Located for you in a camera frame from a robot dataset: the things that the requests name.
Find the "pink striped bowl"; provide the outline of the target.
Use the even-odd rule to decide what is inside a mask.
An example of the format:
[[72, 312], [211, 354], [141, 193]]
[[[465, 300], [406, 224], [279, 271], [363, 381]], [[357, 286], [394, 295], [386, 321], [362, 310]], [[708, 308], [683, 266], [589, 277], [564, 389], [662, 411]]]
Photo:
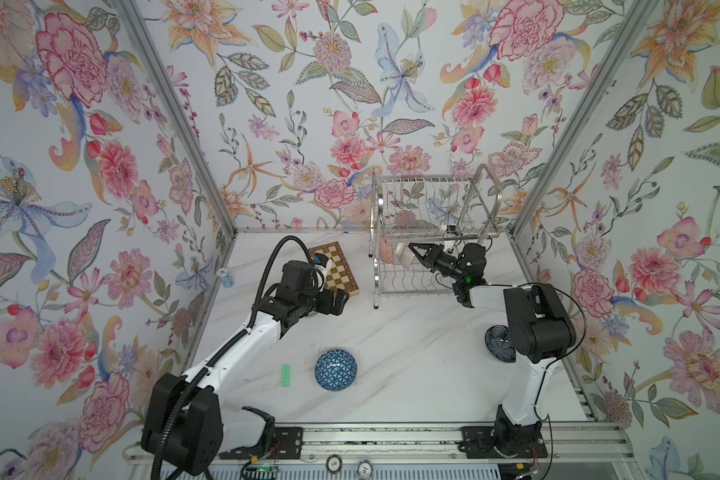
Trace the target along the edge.
[[420, 263], [416, 249], [412, 248], [408, 242], [398, 243], [395, 247], [395, 255], [398, 263], [405, 270], [410, 270], [414, 265]]

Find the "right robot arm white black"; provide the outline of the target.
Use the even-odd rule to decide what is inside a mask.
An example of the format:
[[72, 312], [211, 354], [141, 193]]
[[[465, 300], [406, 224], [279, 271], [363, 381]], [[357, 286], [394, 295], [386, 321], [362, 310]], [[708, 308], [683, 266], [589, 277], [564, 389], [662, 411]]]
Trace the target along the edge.
[[[490, 290], [498, 285], [484, 278], [484, 246], [468, 243], [457, 256], [433, 243], [410, 243], [407, 250], [430, 272], [451, 280], [451, 289], [462, 306], [486, 308], [491, 304]], [[552, 285], [533, 282], [500, 287], [506, 316], [506, 324], [500, 327], [506, 332], [502, 344], [515, 354], [516, 370], [490, 430], [465, 432], [464, 447], [473, 457], [518, 458], [532, 453], [542, 457], [545, 382], [575, 346], [576, 330]]]

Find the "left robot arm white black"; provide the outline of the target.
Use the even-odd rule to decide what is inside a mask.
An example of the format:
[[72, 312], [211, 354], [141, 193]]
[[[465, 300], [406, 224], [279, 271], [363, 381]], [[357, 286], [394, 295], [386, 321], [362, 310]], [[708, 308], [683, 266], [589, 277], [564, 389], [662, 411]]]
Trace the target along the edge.
[[342, 314], [348, 293], [326, 285], [333, 265], [323, 254], [287, 262], [280, 282], [254, 302], [253, 325], [184, 373], [165, 374], [155, 383], [141, 438], [142, 449], [153, 456], [150, 478], [160, 478], [164, 464], [173, 466], [172, 478], [209, 476], [221, 453], [236, 451], [255, 461], [275, 448], [272, 415], [252, 406], [223, 412], [221, 395], [302, 318]]

